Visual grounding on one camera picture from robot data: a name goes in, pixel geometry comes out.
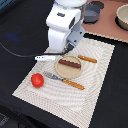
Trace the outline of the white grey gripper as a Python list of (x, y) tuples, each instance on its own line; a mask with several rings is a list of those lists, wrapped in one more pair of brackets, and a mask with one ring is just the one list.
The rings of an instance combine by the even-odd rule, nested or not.
[(66, 9), (54, 4), (46, 24), (49, 27), (49, 47), (54, 52), (63, 52), (66, 46), (76, 47), (85, 33), (79, 9)]

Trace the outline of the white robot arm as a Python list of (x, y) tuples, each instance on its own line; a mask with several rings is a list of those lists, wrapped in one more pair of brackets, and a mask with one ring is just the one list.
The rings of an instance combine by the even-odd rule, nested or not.
[(85, 34), (82, 27), (87, 0), (55, 0), (46, 19), (49, 47), (54, 52), (76, 47)]

